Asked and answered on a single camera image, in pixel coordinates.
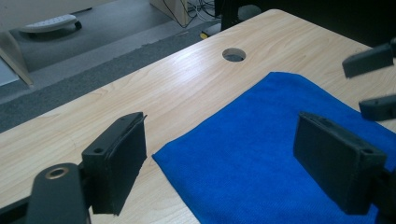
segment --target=carpet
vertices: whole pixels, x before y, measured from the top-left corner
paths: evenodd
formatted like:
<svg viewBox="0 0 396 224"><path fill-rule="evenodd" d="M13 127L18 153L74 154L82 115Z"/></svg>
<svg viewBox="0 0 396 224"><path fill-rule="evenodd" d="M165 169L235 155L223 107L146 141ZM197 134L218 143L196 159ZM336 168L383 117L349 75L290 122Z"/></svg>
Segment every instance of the carpet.
<svg viewBox="0 0 396 224"><path fill-rule="evenodd" d="M200 33L214 24L215 22L205 22L186 29L180 34L145 45L76 76L0 105L0 133L201 41Z"/></svg>

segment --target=light wood surface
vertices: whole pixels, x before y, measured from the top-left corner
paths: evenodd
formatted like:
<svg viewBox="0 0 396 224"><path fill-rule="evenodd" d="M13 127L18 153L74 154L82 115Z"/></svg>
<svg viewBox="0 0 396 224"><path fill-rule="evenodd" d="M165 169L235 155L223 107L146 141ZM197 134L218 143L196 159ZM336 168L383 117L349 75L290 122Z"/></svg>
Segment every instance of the light wood surface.
<svg viewBox="0 0 396 224"><path fill-rule="evenodd" d="M240 63L225 61L242 49ZM0 134L0 207L29 195L35 175L80 153L114 120L143 111L148 158L119 217L93 223L194 223L191 211L150 157L271 71L301 74L351 107L396 92L396 69L346 79L342 61L362 44L279 10L267 11ZM382 123L396 132L396 121Z"/></svg>

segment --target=screw hole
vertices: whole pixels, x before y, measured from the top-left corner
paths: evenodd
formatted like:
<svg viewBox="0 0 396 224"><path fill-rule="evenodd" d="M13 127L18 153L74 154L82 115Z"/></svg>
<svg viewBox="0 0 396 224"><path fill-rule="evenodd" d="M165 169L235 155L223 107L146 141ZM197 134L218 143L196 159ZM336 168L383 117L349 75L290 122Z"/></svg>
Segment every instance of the screw hole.
<svg viewBox="0 0 396 224"><path fill-rule="evenodd" d="M69 169L67 167L58 167L55 168L49 172L46 173L46 178L47 179L57 179L60 178L64 175L66 175L69 172Z"/></svg>

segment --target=white object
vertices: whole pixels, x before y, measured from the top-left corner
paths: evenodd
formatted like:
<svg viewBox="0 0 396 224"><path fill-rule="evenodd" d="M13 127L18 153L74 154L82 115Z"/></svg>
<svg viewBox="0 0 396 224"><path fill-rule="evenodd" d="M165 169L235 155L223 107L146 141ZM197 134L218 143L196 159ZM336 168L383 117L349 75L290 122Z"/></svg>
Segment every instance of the white object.
<svg viewBox="0 0 396 224"><path fill-rule="evenodd" d="M73 15L64 15L55 17L46 21L40 21L34 24L26 25L20 28L21 32L25 33L46 33L64 28L65 26L75 24L76 28L81 28L81 23Z"/></svg>

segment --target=blue towel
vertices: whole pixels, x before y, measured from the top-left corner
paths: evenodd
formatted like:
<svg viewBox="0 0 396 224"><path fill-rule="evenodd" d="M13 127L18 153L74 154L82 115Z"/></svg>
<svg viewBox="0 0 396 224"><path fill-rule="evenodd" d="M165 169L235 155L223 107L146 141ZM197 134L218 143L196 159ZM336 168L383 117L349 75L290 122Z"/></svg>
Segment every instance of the blue towel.
<svg viewBox="0 0 396 224"><path fill-rule="evenodd" d="M387 154L396 134L302 76L271 73L199 126L153 155L202 223L370 223L347 216L293 157L298 114L332 119Z"/></svg>

